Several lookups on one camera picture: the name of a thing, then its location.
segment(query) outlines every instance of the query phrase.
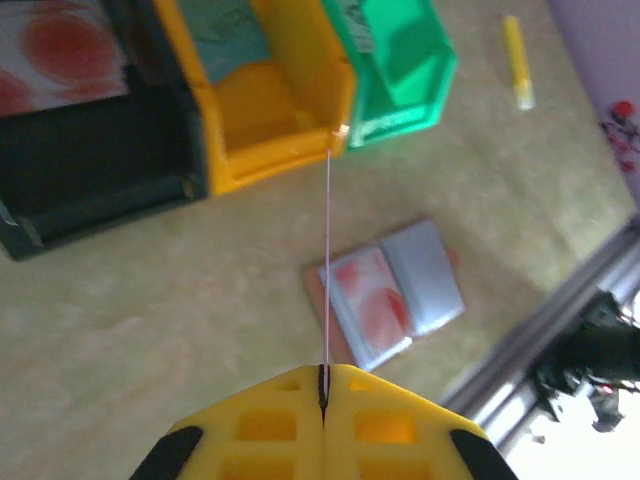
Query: open book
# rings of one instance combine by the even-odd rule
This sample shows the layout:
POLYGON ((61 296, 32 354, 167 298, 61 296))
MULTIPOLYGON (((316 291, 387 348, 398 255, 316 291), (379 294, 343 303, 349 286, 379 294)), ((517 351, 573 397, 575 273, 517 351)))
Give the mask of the open book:
MULTIPOLYGON (((430 220, 334 259, 329 275, 331 352, 337 361, 363 370, 376 368, 465 309, 430 220)), ((321 321, 326 278, 324 266, 305 275, 321 321)))

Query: storage bin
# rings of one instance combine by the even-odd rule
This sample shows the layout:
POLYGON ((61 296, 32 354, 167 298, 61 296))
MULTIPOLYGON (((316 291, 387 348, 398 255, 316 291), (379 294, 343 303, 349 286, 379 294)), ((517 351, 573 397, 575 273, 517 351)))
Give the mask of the storage bin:
POLYGON ((103 7, 155 73, 129 57, 126 96, 0 118, 0 239, 15 259, 207 194, 197 105, 151 0, 103 7))
POLYGON ((457 57, 428 0, 323 0, 356 71, 349 147, 431 127, 457 57))
POLYGON ((320 0, 251 0, 271 59, 213 85, 179 1, 155 6, 201 113, 213 192, 223 194, 334 156, 344 135, 355 74, 320 0))

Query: yellow plastic bin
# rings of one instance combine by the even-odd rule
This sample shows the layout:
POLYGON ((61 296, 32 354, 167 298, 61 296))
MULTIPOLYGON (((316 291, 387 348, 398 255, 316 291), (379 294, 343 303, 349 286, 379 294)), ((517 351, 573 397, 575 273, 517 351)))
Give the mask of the yellow plastic bin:
POLYGON ((212 85, 177 0, 154 0, 204 129, 211 191, 340 155, 356 77, 320 0, 251 0, 271 59, 212 85))

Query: black plastic bin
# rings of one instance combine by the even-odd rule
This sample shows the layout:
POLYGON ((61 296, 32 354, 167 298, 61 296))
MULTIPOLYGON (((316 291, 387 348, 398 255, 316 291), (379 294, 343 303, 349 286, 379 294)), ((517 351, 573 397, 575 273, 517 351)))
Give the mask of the black plastic bin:
POLYGON ((103 6, 155 80, 129 62, 127 96, 0 119, 0 239, 14 259, 207 195, 198 109, 151 0, 103 6))

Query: wall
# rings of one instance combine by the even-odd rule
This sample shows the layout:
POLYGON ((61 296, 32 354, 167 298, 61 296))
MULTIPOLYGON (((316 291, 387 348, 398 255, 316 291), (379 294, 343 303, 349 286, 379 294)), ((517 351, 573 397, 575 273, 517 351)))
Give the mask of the wall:
POLYGON ((548 1, 640 205, 640 1, 548 1))

